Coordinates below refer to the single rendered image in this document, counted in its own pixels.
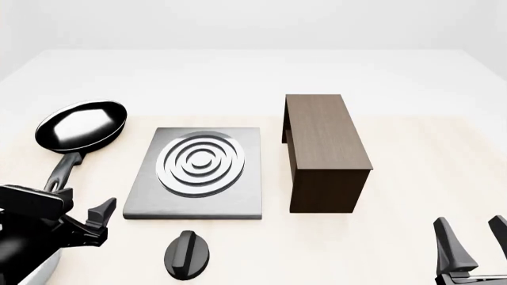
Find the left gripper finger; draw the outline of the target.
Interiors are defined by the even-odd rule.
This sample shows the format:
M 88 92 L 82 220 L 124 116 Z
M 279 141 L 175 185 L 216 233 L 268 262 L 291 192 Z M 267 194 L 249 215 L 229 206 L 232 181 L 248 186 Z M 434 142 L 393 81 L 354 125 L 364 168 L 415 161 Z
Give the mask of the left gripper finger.
M 64 210 L 71 210 L 74 206 L 73 201 L 73 188 L 65 188 L 58 191 L 58 196 L 60 199 L 63 200 L 63 209 Z
M 99 206 L 88 210 L 86 226 L 94 230 L 101 230 L 107 227 L 112 213 L 116 210 L 116 198 L 106 200 Z

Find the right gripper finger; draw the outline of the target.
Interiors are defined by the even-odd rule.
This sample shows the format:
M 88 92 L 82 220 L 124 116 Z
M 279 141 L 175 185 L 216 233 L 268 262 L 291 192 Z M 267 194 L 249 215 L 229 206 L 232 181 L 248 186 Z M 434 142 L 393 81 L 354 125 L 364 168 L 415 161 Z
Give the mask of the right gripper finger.
M 495 215 L 488 225 L 507 259 L 507 220 L 501 215 Z
M 437 218 L 433 228 L 437 246 L 436 272 L 470 272 L 478 268 L 478 263 L 462 246 L 446 218 Z

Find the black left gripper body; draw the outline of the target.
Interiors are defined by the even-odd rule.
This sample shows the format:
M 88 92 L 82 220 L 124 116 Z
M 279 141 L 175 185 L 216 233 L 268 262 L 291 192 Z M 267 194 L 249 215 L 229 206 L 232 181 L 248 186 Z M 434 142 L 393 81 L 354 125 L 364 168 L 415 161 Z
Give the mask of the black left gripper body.
M 59 246 L 102 246 L 108 239 L 108 228 L 92 222 L 82 224 L 78 220 L 64 215 L 59 219 Z

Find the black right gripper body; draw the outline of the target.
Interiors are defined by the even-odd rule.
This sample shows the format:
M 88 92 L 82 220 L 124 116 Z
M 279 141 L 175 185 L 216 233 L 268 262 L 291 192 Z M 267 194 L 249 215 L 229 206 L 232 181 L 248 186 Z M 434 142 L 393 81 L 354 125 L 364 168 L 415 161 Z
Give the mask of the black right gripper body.
M 474 268 L 438 268 L 436 285 L 507 285 L 507 275 L 470 275 Z

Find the flat grey stove plate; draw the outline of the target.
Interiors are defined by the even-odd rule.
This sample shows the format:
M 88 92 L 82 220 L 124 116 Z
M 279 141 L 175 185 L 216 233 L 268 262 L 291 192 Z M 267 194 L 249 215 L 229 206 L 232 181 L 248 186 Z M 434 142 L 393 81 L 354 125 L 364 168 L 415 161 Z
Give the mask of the flat grey stove plate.
M 261 130 L 158 127 L 123 216 L 138 220 L 260 220 Z

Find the round black stove knob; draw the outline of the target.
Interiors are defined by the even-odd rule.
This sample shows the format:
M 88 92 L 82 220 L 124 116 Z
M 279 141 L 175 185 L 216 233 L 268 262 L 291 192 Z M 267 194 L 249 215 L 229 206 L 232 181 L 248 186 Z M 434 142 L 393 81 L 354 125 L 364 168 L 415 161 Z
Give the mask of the round black stove knob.
M 202 237 L 185 230 L 167 247 L 163 260 L 171 277 L 186 281 L 204 272 L 210 261 L 210 251 Z

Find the black frying pan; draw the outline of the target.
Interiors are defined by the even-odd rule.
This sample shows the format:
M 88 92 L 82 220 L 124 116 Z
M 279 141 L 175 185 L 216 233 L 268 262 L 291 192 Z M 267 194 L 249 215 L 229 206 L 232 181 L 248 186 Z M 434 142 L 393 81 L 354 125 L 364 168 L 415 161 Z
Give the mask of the black frying pan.
M 36 142 L 44 149 L 62 154 L 44 191 L 64 189 L 71 170 L 85 156 L 113 142 L 128 118 L 127 109 L 117 101 L 81 101 L 55 111 L 38 125 Z

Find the dark brown wooden shelf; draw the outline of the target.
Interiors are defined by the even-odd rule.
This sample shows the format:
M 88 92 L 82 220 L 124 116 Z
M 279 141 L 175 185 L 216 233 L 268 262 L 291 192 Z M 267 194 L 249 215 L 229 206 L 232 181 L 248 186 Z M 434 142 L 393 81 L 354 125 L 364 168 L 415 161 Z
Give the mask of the dark brown wooden shelf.
M 291 213 L 353 213 L 373 166 L 339 94 L 288 94 Z

